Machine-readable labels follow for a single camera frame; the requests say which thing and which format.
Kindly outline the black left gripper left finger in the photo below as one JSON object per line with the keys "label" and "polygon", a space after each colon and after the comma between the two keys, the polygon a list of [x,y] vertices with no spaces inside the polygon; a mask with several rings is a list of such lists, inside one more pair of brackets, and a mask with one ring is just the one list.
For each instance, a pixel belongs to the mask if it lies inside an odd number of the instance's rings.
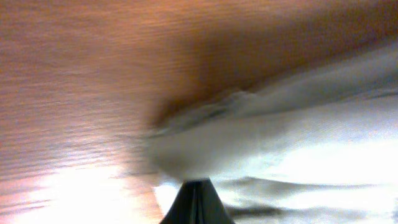
{"label": "black left gripper left finger", "polygon": [[195,182],[184,182],[160,224],[195,224]]}

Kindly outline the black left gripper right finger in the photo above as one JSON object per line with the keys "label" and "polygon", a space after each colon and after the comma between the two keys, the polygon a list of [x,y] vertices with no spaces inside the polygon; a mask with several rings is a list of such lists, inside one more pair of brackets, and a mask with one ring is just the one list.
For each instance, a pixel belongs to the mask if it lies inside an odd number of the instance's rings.
{"label": "black left gripper right finger", "polygon": [[235,224],[209,179],[195,182],[195,223]]}

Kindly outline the khaki shorts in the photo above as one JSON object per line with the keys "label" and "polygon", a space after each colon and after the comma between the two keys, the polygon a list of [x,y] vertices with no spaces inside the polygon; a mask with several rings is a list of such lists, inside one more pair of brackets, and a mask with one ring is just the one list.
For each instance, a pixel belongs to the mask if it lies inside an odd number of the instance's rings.
{"label": "khaki shorts", "polygon": [[165,214],[210,179],[236,223],[396,223],[397,41],[184,111],[146,149]]}

